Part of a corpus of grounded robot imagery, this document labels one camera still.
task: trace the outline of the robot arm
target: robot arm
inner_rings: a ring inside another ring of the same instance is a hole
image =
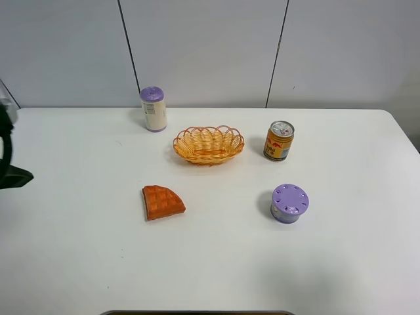
[[[0,103],[0,137],[3,139],[3,158],[0,159],[0,189],[22,187],[33,179],[33,175],[11,164],[13,124],[6,108]]]

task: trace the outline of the orange wicker basket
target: orange wicker basket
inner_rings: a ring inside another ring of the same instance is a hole
[[[218,165],[242,152],[245,142],[240,132],[228,126],[190,127],[173,140],[175,152],[201,165]]]

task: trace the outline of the salt shaker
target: salt shaker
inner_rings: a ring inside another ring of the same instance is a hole
[[[147,87],[141,91],[140,98],[146,114],[147,130],[153,133],[164,130],[167,119],[163,91],[159,87]]]

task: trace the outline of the drink can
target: drink can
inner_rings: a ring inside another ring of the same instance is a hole
[[[295,128],[287,121],[275,121],[271,124],[265,140],[264,155],[272,161],[286,159],[293,138]]]

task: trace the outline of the bread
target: bread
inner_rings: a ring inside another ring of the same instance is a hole
[[[182,200],[166,187],[145,186],[142,191],[148,220],[168,217],[185,211]]]

